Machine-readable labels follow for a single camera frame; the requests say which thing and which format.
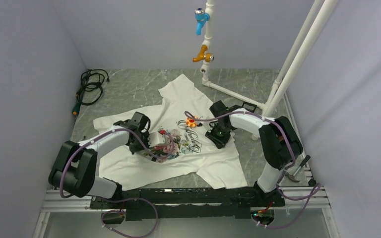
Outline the orange yellow pompom brooch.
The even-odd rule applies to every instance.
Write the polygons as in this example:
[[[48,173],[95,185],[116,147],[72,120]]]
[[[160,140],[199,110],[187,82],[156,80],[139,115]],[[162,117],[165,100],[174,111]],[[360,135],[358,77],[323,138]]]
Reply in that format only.
[[[188,126],[190,128],[195,128],[195,127],[197,127],[197,122],[194,119],[187,118],[186,119],[186,126]]]

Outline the white printed t-shirt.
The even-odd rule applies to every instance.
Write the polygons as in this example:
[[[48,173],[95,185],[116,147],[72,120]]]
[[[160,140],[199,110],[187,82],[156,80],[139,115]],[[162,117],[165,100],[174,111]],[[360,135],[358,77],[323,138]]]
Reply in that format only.
[[[185,75],[159,90],[162,104],[138,109],[151,120],[151,133],[167,137],[168,145],[132,154],[121,146],[101,158],[99,176],[120,183],[125,190],[195,173],[212,188],[239,188],[247,181],[234,140],[217,148],[205,133],[208,126],[187,125],[185,112],[196,118],[212,117],[212,101]]]

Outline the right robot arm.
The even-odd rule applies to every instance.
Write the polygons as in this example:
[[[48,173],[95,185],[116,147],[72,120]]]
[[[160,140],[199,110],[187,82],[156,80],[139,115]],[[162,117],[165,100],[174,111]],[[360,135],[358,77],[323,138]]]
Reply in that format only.
[[[289,119],[281,116],[266,118],[243,106],[227,107],[222,101],[210,108],[214,115],[214,125],[205,135],[217,148],[226,146],[235,129],[245,130],[260,138],[267,164],[254,183],[254,201],[260,206],[267,205],[277,193],[277,185],[283,177],[286,166],[303,152],[302,144]]]

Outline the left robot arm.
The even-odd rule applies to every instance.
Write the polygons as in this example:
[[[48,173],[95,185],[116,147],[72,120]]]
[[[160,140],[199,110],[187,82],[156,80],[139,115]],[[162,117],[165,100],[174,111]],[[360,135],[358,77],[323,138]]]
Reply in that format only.
[[[131,119],[120,120],[90,139],[64,142],[49,174],[49,184],[60,190],[62,198],[100,197],[108,207],[119,207],[123,187],[97,176],[97,163],[120,146],[127,146],[132,154],[148,149],[150,126],[150,118],[136,112]]]

